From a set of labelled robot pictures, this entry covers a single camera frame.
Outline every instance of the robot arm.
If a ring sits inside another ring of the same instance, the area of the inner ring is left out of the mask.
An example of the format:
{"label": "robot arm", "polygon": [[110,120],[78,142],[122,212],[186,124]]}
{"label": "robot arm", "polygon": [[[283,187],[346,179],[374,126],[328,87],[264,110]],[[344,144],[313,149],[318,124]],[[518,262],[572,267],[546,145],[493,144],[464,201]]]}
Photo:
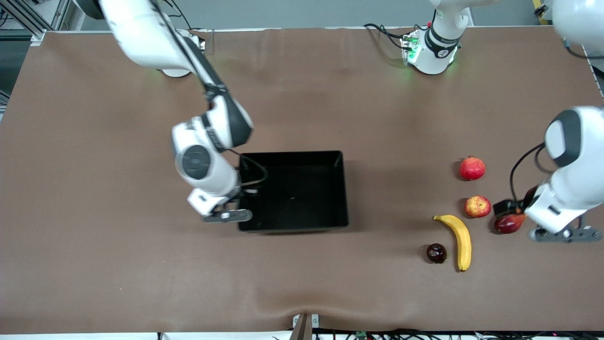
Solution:
{"label": "robot arm", "polygon": [[404,59],[426,74],[439,74],[453,62],[457,45],[469,23],[466,7],[491,5],[500,0],[430,0],[435,7],[429,28],[412,32],[403,42]]}
{"label": "robot arm", "polygon": [[[554,0],[552,11],[565,43],[604,50],[604,0]],[[581,223],[587,210],[604,202],[604,108],[577,106],[558,114],[545,132],[545,148],[558,169],[537,187],[524,212],[540,228],[537,239],[569,241],[570,223],[578,217]],[[582,234],[602,238],[600,232]]]}
{"label": "robot arm", "polygon": [[556,234],[604,202],[604,110],[578,106],[558,114],[545,132],[558,169],[536,190],[525,213]]}
{"label": "robot arm", "polygon": [[[120,48],[136,64],[186,70],[199,77],[209,109],[174,126],[172,141],[178,174],[194,188],[188,201],[204,219],[212,221],[220,214],[216,210],[240,191],[239,176],[221,153],[248,141],[253,129],[248,113],[231,96],[203,52],[178,33],[154,0],[74,1],[87,15],[107,20]],[[249,212],[244,215],[243,220],[251,218]]]}

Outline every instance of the black bin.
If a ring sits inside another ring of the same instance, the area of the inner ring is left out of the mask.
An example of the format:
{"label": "black bin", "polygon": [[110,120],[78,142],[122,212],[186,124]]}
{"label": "black bin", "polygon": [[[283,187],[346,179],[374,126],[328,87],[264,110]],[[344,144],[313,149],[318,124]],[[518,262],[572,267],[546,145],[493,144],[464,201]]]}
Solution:
{"label": "black bin", "polygon": [[[268,177],[258,185],[257,193],[245,192],[241,198],[239,209],[249,209],[253,217],[240,222],[239,230],[302,232],[348,226],[341,151],[243,155],[263,165]],[[239,157],[239,172],[244,183],[263,177],[262,170],[244,157]]]}

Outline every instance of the red apple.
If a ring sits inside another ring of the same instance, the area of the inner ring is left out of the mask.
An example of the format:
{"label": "red apple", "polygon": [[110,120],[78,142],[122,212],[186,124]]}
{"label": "red apple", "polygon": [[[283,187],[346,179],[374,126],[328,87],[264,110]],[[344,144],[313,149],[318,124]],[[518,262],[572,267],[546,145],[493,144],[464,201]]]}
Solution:
{"label": "red apple", "polygon": [[490,213],[491,205],[484,196],[472,196],[466,200],[464,209],[470,217],[485,217]]}
{"label": "red apple", "polygon": [[484,162],[476,157],[469,156],[464,159],[459,167],[459,174],[465,180],[477,180],[484,175]]}
{"label": "red apple", "polygon": [[520,229],[525,218],[525,214],[503,215],[495,220],[495,230],[502,234],[511,234]]}

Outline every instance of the wire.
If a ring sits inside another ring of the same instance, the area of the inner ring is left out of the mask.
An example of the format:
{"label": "wire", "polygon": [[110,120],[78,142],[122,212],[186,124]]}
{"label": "wire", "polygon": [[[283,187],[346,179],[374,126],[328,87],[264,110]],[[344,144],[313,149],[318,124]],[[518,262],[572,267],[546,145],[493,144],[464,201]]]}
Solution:
{"label": "wire", "polygon": [[386,28],[384,27],[384,25],[378,26],[378,25],[376,25],[376,24],[369,23],[369,24],[365,24],[365,25],[363,25],[363,27],[365,27],[365,28],[369,28],[369,27],[375,27],[375,28],[377,28],[377,30],[378,30],[378,31],[380,31],[381,33],[385,34],[385,35],[388,37],[388,39],[390,40],[390,42],[391,42],[391,43],[392,43],[394,46],[396,46],[396,47],[400,48],[401,50],[405,50],[405,51],[411,51],[411,49],[410,49],[409,47],[403,47],[403,46],[401,46],[401,45],[397,44],[397,43],[396,43],[396,42],[395,42],[395,41],[392,39],[392,38],[398,38],[398,39],[400,39],[400,38],[402,38],[403,36],[399,36],[399,35],[392,34],[392,33],[388,32],[388,31],[386,30]]}
{"label": "wire", "polygon": [[13,18],[10,17],[10,15],[8,14],[8,12],[6,12],[6,11],[4,11],[4,10],[2,10],[0,8],[0,21],[1,21],[0,27],[4,26],[4,24],[6,24],[6,22],[8,20],[12,20],[12,19]]}
{"label": "wire", "polygon": [[566,40],[566,38],[562,38],[562,42],[564,43],[564,48],[573,56],[581,59],[604,59],[604,56],[584,56],[582,54],[576,53],[570,48],[570,43]]}
{"label": "wire", "polygon": [[250,163],[253,163],[254,165],[256,165],[260,170],[262,170],[262,173],[264,173],[264,175],[262,176],[261,179],[259,180],[254,180],[254,181],[249,181],[249,182],[245,182],[242,183],[241,186],[250,186],[250,185],[256,185],[258,183],[261,183],[263,181],[265,181],[268,178],[268,170],[266,170],[266,167],[260,165],[260,163],[258,163],[257,161],[249,158],[246,155],[240,154],[239,152],[233,150],[233,149],[227,149],[228,151],[231,151],[232,153],[234,153],[235,155],[238,155],[239,157],[249,161]]}
{"label": "wire", "polygon": [[545,149],[545,144],[541,145],[539,147],[539,149],[537,149],[537,152],[535,153],[535,165],[537,166],[537,168],[546,173],[546,174],[552,174],[554,173],[552,170],[546,169],[545,166],[541,165],[541,162],[539,161],[539,154],[541,153],[541,151],[543,151],[543,149]]}
{"label": "wire", "polygon": [[541,143],[541,144],[535,146],[534,148],[532,148],[531,150],[528,150],[524,155],[522,155],[522,157],[520,157],[520,159],[516,162],[516,164],[514,164],[512,171],[510,171],[510,190],[512,192],[512,198],[514,198],[515,201],[518,201],[518,198],[516,196],[516,191],[514,190],[514,172],[516,171],[516,168],[520,165],[520,163],[522,163],[522,161],[525,158],[527,158],[528,155],[530,155],[531,153],[533,153],[535,150],[539,149],[543,145],[545,145],[545,143]]}
{"label": "wire", "polygon": [[176,0],[172,0],[172,4],[174,4],[174,5],[172,5],[171,3],[169,3],[169,2],[168,2],[168,0],[164,0],[164,2],[165,2],[166,4],[168,4],[168,6],[172,7],[172,9],[177,10],[177,11],[178,11],[178,13],[180,13],[180,15],[168,15],[168,16],[171,16],[171,17],[173,17],[173,18],[182,18],[182,19],[184,19],[184,21],[187,23],[187,27],[188,27],[188,29],[190,30],[190,29],[191,29],[191,24],[189,24],[189,22],[188,22],[188,20],[187,20],[187,17],[186,17],[186,16],[185,16],[185,14],[184,14],[184,13],[181,11],[181,8],[180,8],[180,7],[178,7],[178,4],[176,3]]}

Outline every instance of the banana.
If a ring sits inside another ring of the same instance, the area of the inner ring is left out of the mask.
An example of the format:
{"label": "banana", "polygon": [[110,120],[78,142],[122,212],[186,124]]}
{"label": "banana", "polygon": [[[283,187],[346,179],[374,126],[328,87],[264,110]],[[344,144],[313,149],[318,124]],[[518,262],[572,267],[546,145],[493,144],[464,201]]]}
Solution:
{"label": "banana", "polygon": [[457,237],[457,266],[459,271],[465,272],[472,261],[472,240],[466,225],[453,215],[436,215],[434,221],[440,221],[453,230]]}

